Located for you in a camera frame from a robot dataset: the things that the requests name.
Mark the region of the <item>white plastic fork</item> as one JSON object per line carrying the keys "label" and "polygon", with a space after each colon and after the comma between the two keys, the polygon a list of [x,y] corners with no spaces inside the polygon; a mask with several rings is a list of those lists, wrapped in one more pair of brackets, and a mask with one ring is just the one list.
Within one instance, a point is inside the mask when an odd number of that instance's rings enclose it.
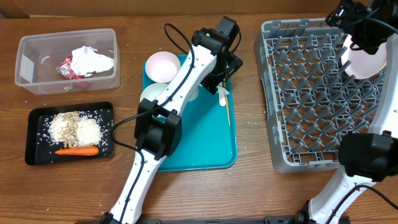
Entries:
{"label": "white plastic fork", "polygon": [[229,91],[222,87],[221,85],[217,86],[217,94],[218,94],[218,98],[219,98],[219,104],[221,107],[226,106],[226,96],[229,95]]}

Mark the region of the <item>white round plate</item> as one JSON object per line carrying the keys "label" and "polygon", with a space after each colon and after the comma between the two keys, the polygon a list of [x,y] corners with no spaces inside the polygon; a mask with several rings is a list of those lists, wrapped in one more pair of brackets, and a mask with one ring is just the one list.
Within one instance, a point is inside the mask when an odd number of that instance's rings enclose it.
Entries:
{"label": "white round plate", "polygon": [[345,68],[346,74],[354,75],[355,79],[361,80],[370,78],[384,69],[387,63],[386,43],[382,43],[374,55],[369,55],[364,50],[351,50],[352,43],[351,36],[348,35],[343,44],[347,49],[340,58],[342,64],[350,61]]}

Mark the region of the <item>white paper cup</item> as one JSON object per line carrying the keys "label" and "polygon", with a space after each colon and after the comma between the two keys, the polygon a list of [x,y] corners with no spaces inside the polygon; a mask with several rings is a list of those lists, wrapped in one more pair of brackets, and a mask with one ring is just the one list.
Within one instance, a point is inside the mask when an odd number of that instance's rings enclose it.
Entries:
{"label": "white paper cup", "polygon": [[198,89],[198,86],[196,86],[194,89],[193,89],[193,92],[192,92],[192,94],[190,95],[190,97],[189,97],[189,101],[193,101],[193,100],[195,100],[197,97],[198,97],[198,95],[199,95],[199,89]]}

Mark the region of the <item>pink bowl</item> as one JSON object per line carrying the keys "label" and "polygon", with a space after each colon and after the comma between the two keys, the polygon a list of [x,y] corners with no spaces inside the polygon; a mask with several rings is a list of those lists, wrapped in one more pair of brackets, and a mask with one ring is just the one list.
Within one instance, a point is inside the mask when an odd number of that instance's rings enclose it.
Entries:
{"label": "pink bowl", "polygon": [[170,52],[157,52],[146,61],[147,76],[156,83],[169,83],[180,70],[180,60]]}

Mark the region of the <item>white bowl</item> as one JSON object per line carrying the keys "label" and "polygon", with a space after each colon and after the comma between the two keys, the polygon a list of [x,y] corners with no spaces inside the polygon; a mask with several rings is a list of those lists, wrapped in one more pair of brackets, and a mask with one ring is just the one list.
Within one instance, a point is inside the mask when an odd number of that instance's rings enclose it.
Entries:
{"label": "white bowl", "polygon": [[140,101],[147,99],[153,101],[156,96],[158,96],[163,90],[167,88],[165,83],[153,83],[147,86],[141,93]]}

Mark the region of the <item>white napkin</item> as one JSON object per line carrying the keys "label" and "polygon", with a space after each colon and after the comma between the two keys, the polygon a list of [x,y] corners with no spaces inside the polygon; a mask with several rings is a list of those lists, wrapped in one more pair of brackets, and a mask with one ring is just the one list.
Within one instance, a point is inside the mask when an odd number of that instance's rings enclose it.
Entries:
{"label": "white napkin", "polygon": [[114,59],[102,54],[92,47],[82,46],[72,50],[71,69],[78,76],[86,78],[94,73],[106,72],[114,67]]}

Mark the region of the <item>red snack wrapper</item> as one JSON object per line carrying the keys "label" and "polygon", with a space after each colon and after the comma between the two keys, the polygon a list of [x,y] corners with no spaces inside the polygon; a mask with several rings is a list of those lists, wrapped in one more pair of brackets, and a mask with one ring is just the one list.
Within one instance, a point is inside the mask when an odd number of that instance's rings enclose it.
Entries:
{"label": "red snack wrapper", "polygon": [[61,62],[61,64],[56,68],[57,72],[63,75],[68,80],[83,79],[85,76],[77,75],[71,68],[72,56],[67,57]]}

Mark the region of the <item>orange carrot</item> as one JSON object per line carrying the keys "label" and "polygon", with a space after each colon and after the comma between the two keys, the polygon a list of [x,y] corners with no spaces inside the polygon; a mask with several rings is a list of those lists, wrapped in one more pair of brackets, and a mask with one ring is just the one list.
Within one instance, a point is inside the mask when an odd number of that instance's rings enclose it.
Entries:
{"label": "orange carrot", "polygon": [[55,153],[62,156],[96,156],[99,154],[99,149],[96,146],[73,147],[59,149]]}

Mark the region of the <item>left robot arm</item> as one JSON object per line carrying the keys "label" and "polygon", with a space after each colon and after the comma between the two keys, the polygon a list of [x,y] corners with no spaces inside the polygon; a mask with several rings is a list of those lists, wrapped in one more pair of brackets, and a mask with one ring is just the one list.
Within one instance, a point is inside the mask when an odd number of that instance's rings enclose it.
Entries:
{"label": "left robot arm", "polygon": [[243,61],[235,56],[234,40],[241,40],[236,21],[223,17],[217,28],[202,28],[187,39],[187,59],[167,87],[153,100],[144,98],[137,114],[111,129],[110,138],[120,125],[134,120],[136,145],[134,164],[123,190],[110,212],[100,223],[136,223],[144,199],[163,161],[176,150],[182,138],[182,114],[194,90],[202,85],[215,94],[221,82],[227,82]]}

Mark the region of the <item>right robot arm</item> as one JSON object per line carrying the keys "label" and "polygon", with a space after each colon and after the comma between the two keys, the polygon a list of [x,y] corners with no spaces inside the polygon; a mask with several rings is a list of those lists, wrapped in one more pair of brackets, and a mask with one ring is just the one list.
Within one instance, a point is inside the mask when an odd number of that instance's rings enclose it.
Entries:
{"label": "right robot arm", "polygon": [[368,6],[340,1],[325,22],[351,36],[351,50],[374,55],[386,44],[386,71],[368,131],[343,136],[336,172],[288,223],[349,223],[345,210],[367,189],[397,207],[374,188],[387,176],[397,175],[397,1],[371,1]]}

